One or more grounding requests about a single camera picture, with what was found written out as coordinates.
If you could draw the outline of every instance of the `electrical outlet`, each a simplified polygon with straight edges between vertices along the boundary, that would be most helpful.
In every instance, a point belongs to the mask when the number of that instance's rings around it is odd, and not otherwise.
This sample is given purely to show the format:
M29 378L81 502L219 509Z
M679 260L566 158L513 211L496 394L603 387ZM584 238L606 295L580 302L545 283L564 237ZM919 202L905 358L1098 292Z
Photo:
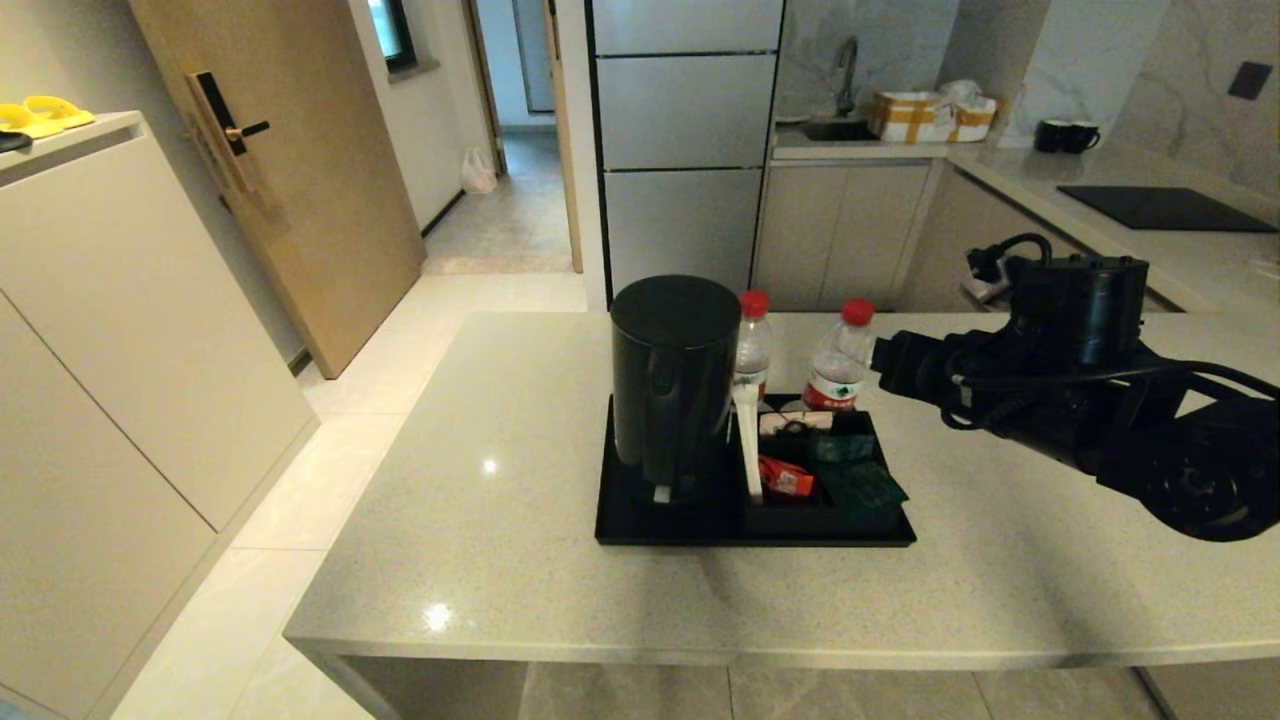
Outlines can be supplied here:
M1245 100L1257 100L1268 77L1271 77L1271 65L1240 63L1240 69L1236 70L1235 79L1231 81L1231 87L1226 94Z

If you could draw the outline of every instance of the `induction cooktop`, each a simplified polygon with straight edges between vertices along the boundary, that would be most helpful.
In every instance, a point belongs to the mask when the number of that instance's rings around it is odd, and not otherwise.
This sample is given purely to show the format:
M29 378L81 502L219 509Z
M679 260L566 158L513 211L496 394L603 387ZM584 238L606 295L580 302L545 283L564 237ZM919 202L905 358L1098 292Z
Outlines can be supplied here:
M1060 184L1057 188L1135 231L1276 232L1189 187Z

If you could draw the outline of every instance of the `red bottle cap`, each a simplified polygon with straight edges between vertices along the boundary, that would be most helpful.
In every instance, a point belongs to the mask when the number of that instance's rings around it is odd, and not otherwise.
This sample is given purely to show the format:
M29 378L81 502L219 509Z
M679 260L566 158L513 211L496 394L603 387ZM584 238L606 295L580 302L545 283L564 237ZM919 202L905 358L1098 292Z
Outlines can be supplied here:
M850 325L861 328L872 322L872 316L876 315L876 306L872 305L870 300L855 297L845 302L845 309L840 311L840 315Z
M769 296L759 290L749 290L742 293L742 316L763 318L769 311Z

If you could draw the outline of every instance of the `black kettle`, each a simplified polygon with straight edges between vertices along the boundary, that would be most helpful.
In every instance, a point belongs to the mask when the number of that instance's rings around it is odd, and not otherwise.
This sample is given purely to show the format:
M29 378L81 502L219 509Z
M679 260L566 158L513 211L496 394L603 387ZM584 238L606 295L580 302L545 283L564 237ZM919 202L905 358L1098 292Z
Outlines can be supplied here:
M628 284L613 301L614 448L632 495L695 505L724 491L730 383L741 310L689 275Z

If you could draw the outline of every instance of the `plastic bottle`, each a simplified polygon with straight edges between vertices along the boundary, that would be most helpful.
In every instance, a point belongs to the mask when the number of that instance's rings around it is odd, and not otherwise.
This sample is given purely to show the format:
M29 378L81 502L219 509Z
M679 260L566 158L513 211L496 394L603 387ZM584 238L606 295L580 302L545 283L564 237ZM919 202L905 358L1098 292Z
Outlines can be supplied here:
M867 325L876 307L867 300L845 302L840 320L823 336L813 355L813 369L801 400L810 410L852 410L867 377L870 334Z
M749 290L742 293L742 323L737 328L737 357L733 361L733 384L758 384L764 397L764 383L769 375L769 348L773 332L769 329L769 296Z

